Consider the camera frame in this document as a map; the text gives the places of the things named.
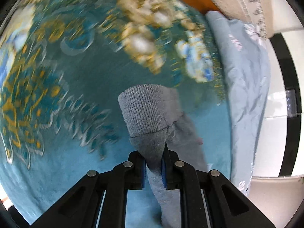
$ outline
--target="black panel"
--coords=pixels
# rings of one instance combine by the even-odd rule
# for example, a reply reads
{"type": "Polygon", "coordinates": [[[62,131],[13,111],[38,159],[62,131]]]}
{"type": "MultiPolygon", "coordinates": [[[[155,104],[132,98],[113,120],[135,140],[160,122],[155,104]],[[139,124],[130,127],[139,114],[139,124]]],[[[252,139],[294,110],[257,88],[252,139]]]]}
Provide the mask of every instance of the black panel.
{"type": "Polygon", "coordinates": [[[302,102],[300,87],[294,62],[282,34],[275,34],[270,42],[277,55],[281,68],[285,90],[295,94],[295,114],[287,118],[287,135],[283,162],[279,176],[291,176],[298,154],[301,134],[302,102]]]}

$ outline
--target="light blue fabric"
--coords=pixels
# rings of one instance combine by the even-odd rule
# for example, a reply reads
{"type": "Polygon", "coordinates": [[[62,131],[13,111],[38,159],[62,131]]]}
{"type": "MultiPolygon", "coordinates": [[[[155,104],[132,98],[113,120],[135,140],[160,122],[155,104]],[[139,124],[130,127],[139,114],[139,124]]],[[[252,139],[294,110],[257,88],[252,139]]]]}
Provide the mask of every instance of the light blue fabric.
{"type": "MultiPolygon", "coordinates": [[[[212,33],[198,11],[177,0],[161,1],[165,11],[174,11],[172,24],[145,21],[140,27],[119,0],[17,5],[14,21],[24,23],[10,21],[0,45],[6,56],[0,58],[0,183],[29,223],[88,170],[109,171],[127,160],[134,148],[117,98],[139,84],[177,89],[183,111],[204,141],[209,169],[230,177],[229,110],[212,33]],[[188,27],[195,37],[185,32],[188,27]],[[128,51],[132,35],[122,45],[127,28],[143,30],[154,52],[145,58],[128,51]],[[179,40],[191,45],[186,55],[180,55],[179,40]]],[[[128,194],[126,227],[159,227],[160,216],[148,183],[128,194]]]]}
{"type": "Polygon", "coordinates": [[[232,123],[231,182],[249,193],[256,144],[270,82],[264,40],[251,24],[210,11],[206,18],[222,57],[232,123]]]}

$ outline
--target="gray fabric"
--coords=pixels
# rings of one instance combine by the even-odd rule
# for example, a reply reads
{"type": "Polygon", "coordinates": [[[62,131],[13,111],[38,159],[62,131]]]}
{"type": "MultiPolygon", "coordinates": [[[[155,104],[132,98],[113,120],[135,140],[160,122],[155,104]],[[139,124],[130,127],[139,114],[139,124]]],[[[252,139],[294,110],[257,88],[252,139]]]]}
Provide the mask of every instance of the gray fabric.
{"type": "Polygon", "coordinates": [[[249,193],[256,144],[270,82],[268,53],[258,29],[221,13],[206,15],[222,58],[232,125],[231,182],[249,193]]]}
{"type": "Polygon", "coordinates": [[[191,120],[181,112],[175,89],[159,85],[140,85],[127,89],[118,98],[131,135],[131,144],[144,156],[152,191],[162,210],[165,228],[181,226],[179,191],[165,190],[161,176],[161,159],[168,148],[179,159],[207,171],[201,139],[191,120]]]}

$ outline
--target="metal rivet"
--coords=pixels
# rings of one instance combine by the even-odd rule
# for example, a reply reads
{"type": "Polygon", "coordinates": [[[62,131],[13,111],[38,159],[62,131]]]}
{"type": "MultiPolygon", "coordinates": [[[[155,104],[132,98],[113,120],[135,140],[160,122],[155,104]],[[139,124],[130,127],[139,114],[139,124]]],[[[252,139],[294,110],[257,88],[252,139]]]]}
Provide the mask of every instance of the metal rivet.
{"type": "Polygon", "coordinates": [[[185,164],[183,163],[183,161],[176,161],[176,162],[175,162],[175,165],[176,165],[177,167],[183,167],[185,164]]]}
{"type": "Polygon", "coordinates": [[[214,176],[214,177],[218,177],[219,176],[219,171],[218,170],[212,170],[210,172],[211,176],[214,176]]]}
{"type": "Polygon", "coordinates": [[[132,167],[133,163],[131,161],[124,162],[124,167],[132,167]]]}
{"type": "Polygon", "coordinates": [[[96,171],[96,170],[89,170],[88,173],[87,173],[87,175],[88,175],[89,177],[94,177],[94,176],[96,176],[96,174],[97,174],[97,171],[96,171]]]}

